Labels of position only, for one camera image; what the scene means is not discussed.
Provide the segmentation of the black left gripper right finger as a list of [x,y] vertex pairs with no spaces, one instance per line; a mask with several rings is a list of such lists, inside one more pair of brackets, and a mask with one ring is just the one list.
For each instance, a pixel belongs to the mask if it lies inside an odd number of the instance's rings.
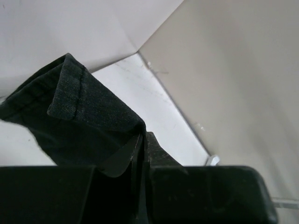
[[262,176],[248,166],[182,166],[147,134],[146,208],[151,224],[276,224]]

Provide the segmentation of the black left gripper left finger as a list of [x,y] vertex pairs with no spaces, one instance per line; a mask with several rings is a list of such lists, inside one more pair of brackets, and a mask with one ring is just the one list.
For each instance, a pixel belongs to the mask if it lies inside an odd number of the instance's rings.
[[142,144],[141,135],[132,137],[99,167],[2,167],[1,223],[134,224]]

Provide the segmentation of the black denim trousers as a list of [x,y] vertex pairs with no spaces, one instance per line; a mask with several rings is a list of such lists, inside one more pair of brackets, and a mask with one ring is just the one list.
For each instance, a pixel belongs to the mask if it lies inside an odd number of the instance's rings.
[[3,121],[26,127],[57,165],[99,165],[144,121],[71,54],[21,84],[0,106]]

